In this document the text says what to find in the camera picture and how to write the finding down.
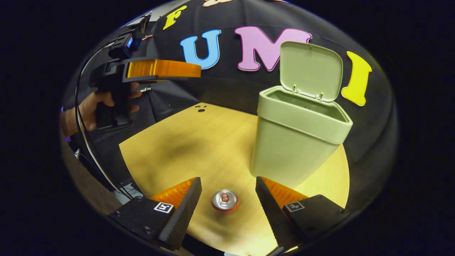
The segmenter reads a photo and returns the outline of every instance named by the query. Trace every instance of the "blue letter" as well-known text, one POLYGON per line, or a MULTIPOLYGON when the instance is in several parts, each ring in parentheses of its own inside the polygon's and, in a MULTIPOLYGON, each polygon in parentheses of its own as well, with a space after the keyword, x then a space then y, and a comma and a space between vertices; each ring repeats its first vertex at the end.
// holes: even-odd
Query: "blue letter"
POLYGON ((220 58, 220 48, 218 45, 218 35, 221 34, 221 30, 214 29, 206 31, 202 34, 202 38, 207 40, 208 56, 205 59, 199 59, 196 55, 196 46, 194 43, 197 40, 197 36, 190 36, 183 39, 180 45, 183 47, 183 55, 185 61, 188 63, 200 65, 201 69, 208 69, 213 67, 220 58))

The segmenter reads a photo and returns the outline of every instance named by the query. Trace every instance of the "wooden tabletop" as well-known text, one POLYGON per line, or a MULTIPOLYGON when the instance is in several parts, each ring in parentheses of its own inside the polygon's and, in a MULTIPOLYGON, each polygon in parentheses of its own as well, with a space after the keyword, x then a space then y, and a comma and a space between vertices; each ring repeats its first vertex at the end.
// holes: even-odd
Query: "wooden tabletop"
MULTIPOLYGON (((257 116, 199 103, 141 131, 120 144, 125 163, 146 197, 193 177, 202 193, 187 233, 239 256, 263 256, 277 247, 249 172, 257 116), (241 199, 232 215, 210 204, 213 194, 230 189, 241 199)), ((296 191, 322 194, 346 206, 349 168, 342 145, 296 191)))

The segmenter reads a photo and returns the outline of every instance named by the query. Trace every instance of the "person's hand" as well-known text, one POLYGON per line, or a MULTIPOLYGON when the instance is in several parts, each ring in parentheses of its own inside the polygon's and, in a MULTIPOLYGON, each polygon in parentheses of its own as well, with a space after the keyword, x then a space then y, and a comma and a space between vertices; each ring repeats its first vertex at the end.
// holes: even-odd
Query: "person's hand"
MULTIPOLYGON (((139 83, 131 83, 131 95, 130 98, 137 98, 142 95, 142 92, 133 91, 139 87, 139 83)), ((109 107, 114 106, 114 101, 112 100, 111 92, 92 92, 87 96, 84 101, 79 104, 79 110, 81 112, 82 120, 89 131, 96 129, 96 106, 98 103, 103 102, 109 107)), ((131 105, 131 112, 136 112, 139 110, 138 105, 131 105)), ((76 109, 72 108, 62 113, 61 117, 62 129, 65 137, 68 137, 77 132, 76 124, 76 109)))

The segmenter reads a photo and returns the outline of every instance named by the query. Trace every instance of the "green trash can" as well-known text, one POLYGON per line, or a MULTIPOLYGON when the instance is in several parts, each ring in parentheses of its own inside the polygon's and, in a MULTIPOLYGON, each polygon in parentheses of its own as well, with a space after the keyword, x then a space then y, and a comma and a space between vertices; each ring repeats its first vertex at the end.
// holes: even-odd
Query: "green trash can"
POLYGON ((344 142, 352 120, 333 100, 343 61, 324 47, 281 45, 280 86, 259 93, 250 172, 295 188, 344 142))

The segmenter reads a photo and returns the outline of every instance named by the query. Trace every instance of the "pink letter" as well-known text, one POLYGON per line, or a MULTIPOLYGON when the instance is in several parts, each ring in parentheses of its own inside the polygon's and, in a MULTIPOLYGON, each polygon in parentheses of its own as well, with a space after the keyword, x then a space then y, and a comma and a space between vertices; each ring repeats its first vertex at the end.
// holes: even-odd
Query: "pink letter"
POLYGON ((284 29, 275 42, 255 26, 239 27, 235 30, 242 40, 242 61, 237 67, 245 71, 259 70, 261 65, 254 58, 256 51, 267 71, 272 71, 280 60, 280 46, 286 41, 308 43, 311 34, 294 28, 284 29))

